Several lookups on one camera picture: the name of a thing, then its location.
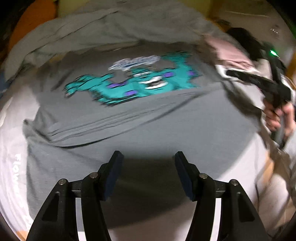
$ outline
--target gray t-shirt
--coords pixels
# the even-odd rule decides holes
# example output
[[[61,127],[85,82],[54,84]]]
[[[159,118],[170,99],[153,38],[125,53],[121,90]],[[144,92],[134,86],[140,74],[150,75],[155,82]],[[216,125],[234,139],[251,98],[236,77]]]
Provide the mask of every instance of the gray t-shirt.
[[[84,178],[115,150],[125,160],[113,195],[102,203],[108,227],[187,202],[174,154],[183,151],[218,178],[258,129],[260,111],[232,87],[182,43],[69,53],[46,64],[32,82],[40,108],[24,122],[31,216],[59,179]]]

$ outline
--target green led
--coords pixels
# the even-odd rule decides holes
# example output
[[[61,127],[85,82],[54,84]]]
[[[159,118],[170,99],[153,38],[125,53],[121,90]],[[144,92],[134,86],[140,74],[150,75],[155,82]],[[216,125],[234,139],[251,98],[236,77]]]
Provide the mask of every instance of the green led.
[[[276,54],[276,52],[274,52],[273,50],[270,50],[270,53],[271,53],[272,55],[275,55],[275,56],[278,57],[278,55]]]

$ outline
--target pink fabric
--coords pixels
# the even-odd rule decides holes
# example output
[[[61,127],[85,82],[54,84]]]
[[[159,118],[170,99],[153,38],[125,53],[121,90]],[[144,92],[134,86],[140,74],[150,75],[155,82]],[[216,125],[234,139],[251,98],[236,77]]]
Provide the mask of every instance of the pink fabric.
[[[205,36],[205,41],[213,48],[217,60],[222,61],[225,67],[239,68],[246,71],[255,67],[252,61],[231,43],[212,36]]]

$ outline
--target metal screw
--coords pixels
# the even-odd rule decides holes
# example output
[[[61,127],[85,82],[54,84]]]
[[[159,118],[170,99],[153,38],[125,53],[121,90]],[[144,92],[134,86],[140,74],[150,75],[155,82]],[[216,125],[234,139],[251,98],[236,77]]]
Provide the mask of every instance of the metal screw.
[[[97,172],[92,172],[89,176],[91,178],[96,178],[99,174]]]
[[[61,179],[61,180],[59,180],[59,184],[60,184],[60,185],[64,185],[66,182],[67,182],[66,179]]]
[[[200,178],[202,178],[202,179],[206,179],[206,178],[207,178],[207,174],[205,174],[205,173],[200,173]]]
[[[239,182],[238,182],[237,180],[235,180],[235,179],[232,179],[232,180],[230,181],[230,183],[231,183],[233,186],[237,186],[237,185],[239,184]]]

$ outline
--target cartoon monster face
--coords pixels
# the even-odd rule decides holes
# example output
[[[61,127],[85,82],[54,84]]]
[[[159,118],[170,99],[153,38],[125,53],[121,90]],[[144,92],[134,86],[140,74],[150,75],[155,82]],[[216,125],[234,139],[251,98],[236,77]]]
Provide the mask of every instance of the cartoon monster face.
[[[130,99],[165,93],[178,89],[196,87],[191,79],[199,76],[186,63],[186,52],[170,53],[161,58],[170,61],[175,68],[152,70],[136,67],[128,70],[128,79],[121,83],[112,82],[114,73],[102,77],[84,75],[65,86],[67,96],[77,91],[90,91],[94,99],[105,104],[118,104]]]

